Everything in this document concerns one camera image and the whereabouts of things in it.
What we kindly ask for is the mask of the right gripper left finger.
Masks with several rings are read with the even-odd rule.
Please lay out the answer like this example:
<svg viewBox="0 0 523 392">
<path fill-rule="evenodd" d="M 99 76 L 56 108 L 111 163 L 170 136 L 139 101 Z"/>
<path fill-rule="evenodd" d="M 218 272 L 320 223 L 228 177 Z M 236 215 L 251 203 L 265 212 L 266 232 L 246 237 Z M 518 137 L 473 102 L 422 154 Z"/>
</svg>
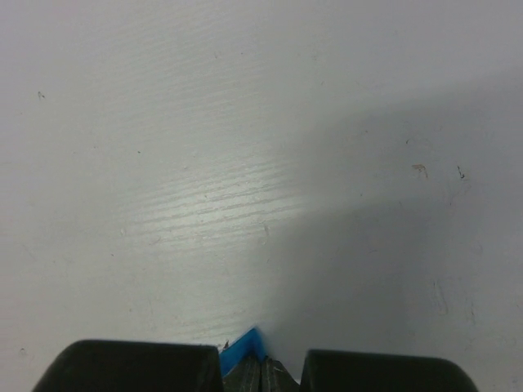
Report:
<svg viewBox="0 0 523 392">
<path fill-rule="evenodd" d="M 66 347 L 35 391 L 223 391 L 217 348 L 83 340 Z"/>
</svg>

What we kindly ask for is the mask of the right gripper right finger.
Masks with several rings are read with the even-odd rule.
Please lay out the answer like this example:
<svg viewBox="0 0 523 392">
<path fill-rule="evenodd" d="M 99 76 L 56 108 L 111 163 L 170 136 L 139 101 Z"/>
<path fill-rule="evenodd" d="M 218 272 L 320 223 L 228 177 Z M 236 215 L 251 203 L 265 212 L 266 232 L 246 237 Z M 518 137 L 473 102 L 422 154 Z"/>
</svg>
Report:
<svg viewBox="0 0 523 392">
<path fill-rule="evenodd" d="M 472 379 L 445 359 L 333 350 L 306 355 L 301 391 L 476 391 Z"/>
</svg>

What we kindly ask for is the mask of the blue t shirt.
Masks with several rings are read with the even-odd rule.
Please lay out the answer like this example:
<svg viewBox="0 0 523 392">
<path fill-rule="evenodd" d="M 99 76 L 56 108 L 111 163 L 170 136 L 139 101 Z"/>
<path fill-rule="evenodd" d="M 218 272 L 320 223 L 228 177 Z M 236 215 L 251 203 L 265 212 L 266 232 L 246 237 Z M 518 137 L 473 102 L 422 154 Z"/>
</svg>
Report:
<svg viewBox="0 0 523 392">
<path fill-rule="evenodd" d="M 252 327 L 219 353 L 221 376 L 227 376 L 246 358 L 254 357 L 257 363 L 263 363 L 266 356 L 262 334 Z"/>
</svg>

